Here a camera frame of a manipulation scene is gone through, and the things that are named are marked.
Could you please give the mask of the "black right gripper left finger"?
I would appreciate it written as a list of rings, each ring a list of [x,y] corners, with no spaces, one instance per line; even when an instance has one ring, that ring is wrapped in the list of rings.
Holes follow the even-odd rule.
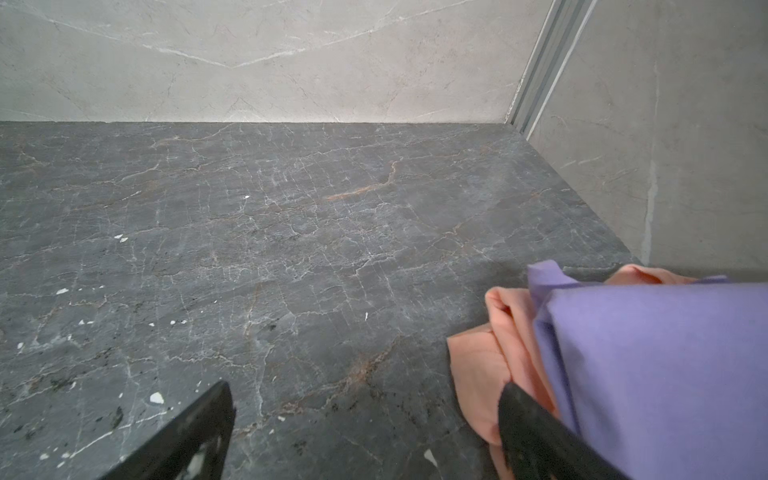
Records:
[[[219,480],[235,418],[230,385],[220,380],[102,479]]]

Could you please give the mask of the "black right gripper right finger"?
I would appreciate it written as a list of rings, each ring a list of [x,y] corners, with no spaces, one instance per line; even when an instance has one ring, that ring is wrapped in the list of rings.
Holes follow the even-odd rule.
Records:
[[[626,477],[513,382],[502,391],[498,425],[505,466],[516,479]]]

